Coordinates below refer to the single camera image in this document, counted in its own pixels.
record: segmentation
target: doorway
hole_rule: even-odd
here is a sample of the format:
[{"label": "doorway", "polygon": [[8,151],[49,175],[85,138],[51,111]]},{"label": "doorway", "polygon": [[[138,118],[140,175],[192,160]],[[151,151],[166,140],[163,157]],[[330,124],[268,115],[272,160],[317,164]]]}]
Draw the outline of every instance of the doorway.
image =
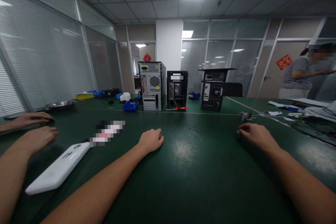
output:
[{"label": "doorway", "polygon": [[262,80],[263,84],[260,90],[259,98],[278,98],[279,91],[282,87],[282,79],[284,77],[285,69],[280,70],[277,61],[284,56],[289,55],[294,61],[300,57],[300,53],[308,46],[306,42],[280,42],[275,45],[273,55],[271,55],[271,62],[269,63],[266,75]]},{"label": "doorway", "polygon": [[138,62],[144,61],[144,57],[146,54],[150,56],[151,58],[150,61],[156,61],[155,43],[130,42],[130,49],[131,49],[131,63],[133,69],[134,92],[138,93],[141,87]]}]

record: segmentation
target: person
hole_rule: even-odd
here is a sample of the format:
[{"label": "person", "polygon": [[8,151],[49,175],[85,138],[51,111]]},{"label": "person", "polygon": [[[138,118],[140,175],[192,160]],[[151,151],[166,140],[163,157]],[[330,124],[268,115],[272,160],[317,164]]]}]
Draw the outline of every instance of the person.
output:
[{"label": "person", "polygon": [[334,72],[331,68],[321,68],[313,72],[312,63],[326,60],[327,57],[331,56],[334,48],[333,43],[313,45],[306,48],[300,54],[300,57],[285,69],[279,98],[307,98],[313,87],[311,80],[313,76]]},{"label": "person", "polygon": [[[0,133],[46,123],[53,119],[44,112],[26,113],[1,125]],[[41,127],[28,131],[16,140],[0,157],[0,223],[9,223],[19,198],[28,161],[57,136],[56,128]]]},{"label": "person", "polygon": [[[271,160],[306,224],[335,223],[336,196],[329,188],[281,149],[264,126],[243,124],[239,130]],[[161,129],[143,133],[136,146],[77,189],[42,224],[101,223],[138,163],[161,147],[161,135]]]}]

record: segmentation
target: ceiling light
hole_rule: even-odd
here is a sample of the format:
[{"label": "ceiling light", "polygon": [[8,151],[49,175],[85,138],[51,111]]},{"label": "ceiling light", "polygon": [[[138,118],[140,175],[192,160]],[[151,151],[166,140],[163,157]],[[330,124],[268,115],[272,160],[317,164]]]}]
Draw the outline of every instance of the ceiling light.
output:
[{"label": "ceiling light", "polygon": [[190,39],[193,35],[194,31],[182,31],[182,38]]},{"label": "ceiling light", "polygon": [[0,6],[12,6],[12,5],[0,0]]},{"label": "ceiling light", "polygon": [[243,50],[245,50],[245,49],[234,49],[233,51],[238,52],[238,51],[243,51]]}]

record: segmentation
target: computer case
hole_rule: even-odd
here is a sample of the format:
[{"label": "computer case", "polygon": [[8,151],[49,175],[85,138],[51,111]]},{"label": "computer case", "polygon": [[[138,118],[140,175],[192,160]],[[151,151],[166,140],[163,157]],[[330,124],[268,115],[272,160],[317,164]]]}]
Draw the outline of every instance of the computer case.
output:
[{"label": "computer case", "polygon": [[166,98],[166,67],[162,62],[139,61],[142,110],[162,111]]},{"label": "computer case", "polygon": [[185,107],[188,71],[167,71],[167,108]]},{"label": "computer case", "polygon": [[229,70],[234,69],[235,68],[199,69],[199,71],[204,71],[201,109],[212,111],[221,110],[226,76]]}]

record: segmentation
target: striped shirt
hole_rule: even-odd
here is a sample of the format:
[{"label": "striped shirt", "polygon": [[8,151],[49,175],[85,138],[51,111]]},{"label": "striped shirt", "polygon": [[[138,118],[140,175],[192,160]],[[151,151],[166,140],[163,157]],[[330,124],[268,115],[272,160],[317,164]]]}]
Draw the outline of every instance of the striped shirt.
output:
[{"label": "striped shirt", "polygon": [[293,70],[301,70],[304,74],[313,72],[313,68],[309,63],[307,56],[301,56],[294,60],[285,70],[283,74],[283,88],[288,89],[311,89],[313,87],[311,77],[294,79],[292,77]]}]

